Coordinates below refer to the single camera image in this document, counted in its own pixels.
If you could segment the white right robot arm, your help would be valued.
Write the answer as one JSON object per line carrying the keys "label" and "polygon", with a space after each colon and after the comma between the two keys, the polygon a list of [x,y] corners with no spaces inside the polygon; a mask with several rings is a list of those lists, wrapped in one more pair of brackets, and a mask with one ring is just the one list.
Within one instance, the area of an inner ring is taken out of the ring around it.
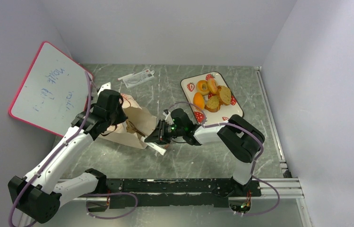
{"label": "white right robot arm", "polygon": [[166,119],[158,121],[154,131],[144,141],[158,145],[182,138],[187,144],[201,146],[220,142],[233,154],[236,167],[231,189],[242,196],[250,188],[256,155],[263,150],[264,135],[243,117],[233,114],[227,120],[211,125],[193,123],[181,109],[171,111]]}

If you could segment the beige paper gift bag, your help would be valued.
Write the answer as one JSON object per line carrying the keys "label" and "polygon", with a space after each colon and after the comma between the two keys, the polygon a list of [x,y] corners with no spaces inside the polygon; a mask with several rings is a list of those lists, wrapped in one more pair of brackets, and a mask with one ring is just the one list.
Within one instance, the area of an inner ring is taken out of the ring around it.
{"label": "beige paper gift bag", "polygon": [[116,126],[110,126],[99,135],[100,138],[138,149],[145,149],[147,144],[143,138],[150,135],[156,125],[157,117],[152,115],[147,108],[141,107],[135,99],[127,94],[122,94],[122,109],[127,120]]}

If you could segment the metal food tongs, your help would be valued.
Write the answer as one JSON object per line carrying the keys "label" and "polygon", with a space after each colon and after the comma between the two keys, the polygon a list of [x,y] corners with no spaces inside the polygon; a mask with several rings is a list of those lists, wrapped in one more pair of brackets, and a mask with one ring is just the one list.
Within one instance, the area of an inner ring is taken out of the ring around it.
{"label": "metal food tongs", "polygon": [[163,147],[161,147],[153,142],[145,142],[145,139],[147,138],[146,135],[143,132],[141,132],[138,128],[136,128],[136,126],[131,121],[127,121],[126,124],[127,124],[127,128],[131,129],[137,135],[140,135],[139,139],[141,142],[145,143],[147,146],[149,146],[150,148],[155,150],[160,155],[163,156],[165,154],[166,149],[164,149]]}

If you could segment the brown round bread slice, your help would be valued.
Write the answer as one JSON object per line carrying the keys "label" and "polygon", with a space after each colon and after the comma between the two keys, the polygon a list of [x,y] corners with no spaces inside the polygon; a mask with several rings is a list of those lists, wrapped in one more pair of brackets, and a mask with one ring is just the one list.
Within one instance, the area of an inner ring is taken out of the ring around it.
{"label": "brown round bread slice", "polygon": [[205,109],[211,113],[216,113],[219,111],[221,103],[219,101],[218,96],[212,96],[208,99]]}

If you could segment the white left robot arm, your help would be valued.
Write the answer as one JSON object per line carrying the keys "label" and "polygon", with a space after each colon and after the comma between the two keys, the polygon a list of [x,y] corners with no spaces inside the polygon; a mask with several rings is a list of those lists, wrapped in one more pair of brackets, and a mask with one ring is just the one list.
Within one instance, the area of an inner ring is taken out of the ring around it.
{"label": "white left robot arm", "polygon": [[90,168],[80,176],[59,183],[71,161],[110,126],[126,121],[122,95],[101,90],[98,100],[72,121],[66,135],[47,157],[24,177],[14,176],[8,183],[13,202],[11,212],[20,210],[35,222],[46,223],[59,208],[84,194],[100,197],[109,191],[106,175]]}

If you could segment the orange fake bread roll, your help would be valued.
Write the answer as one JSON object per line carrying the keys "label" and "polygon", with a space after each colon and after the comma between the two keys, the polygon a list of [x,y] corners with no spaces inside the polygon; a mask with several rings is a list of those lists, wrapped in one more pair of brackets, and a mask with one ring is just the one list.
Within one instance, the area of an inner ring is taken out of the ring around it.
{"label": "orange fake bread roll", "polygon": [[210,93],[212,93],[214,95],[217,95],[217,93],[218,93],[218,83],[217,83],[217,81],[214,78],[210,78],[207,81],[207,86],[208,86],[208,89],[209,89]]}

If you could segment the orange fake donut bread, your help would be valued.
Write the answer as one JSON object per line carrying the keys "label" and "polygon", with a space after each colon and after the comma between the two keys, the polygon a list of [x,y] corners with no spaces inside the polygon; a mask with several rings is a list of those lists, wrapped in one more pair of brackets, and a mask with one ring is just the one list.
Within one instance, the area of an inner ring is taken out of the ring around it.
{"label": "orange fake donut bread", "polygon": [[208,88],[208,84],[206,80],[200,80],[196,84],[197,92],[200,93],[202,96],[206,96],[210,93]]}

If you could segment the orange fake bread bun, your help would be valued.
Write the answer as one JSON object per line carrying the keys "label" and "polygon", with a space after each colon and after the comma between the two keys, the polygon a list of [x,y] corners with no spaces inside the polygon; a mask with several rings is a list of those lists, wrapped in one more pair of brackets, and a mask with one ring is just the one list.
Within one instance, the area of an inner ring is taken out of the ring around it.
{"label": "orange fake bread bun", "polygon": [[196,106],[196,108],[198,110],[204,110],[205,109],[205,99],[202,96],[202,94],[200,92],[195,93],[194,97],[193,97],[193,104]]}

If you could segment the strawberry print white tray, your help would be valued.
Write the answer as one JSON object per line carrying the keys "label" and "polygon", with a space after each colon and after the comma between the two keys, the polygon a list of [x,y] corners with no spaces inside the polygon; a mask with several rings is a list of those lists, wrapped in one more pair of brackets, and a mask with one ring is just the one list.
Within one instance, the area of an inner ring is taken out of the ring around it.
{"label": "strawberry print white tray", "polygon": [[234,114],[244,116],[235,96],[222,75],[208,72],[198,76],[182,79],[180,86],[197,123],[206,120],[206,124],[214,124],[228,120]]}

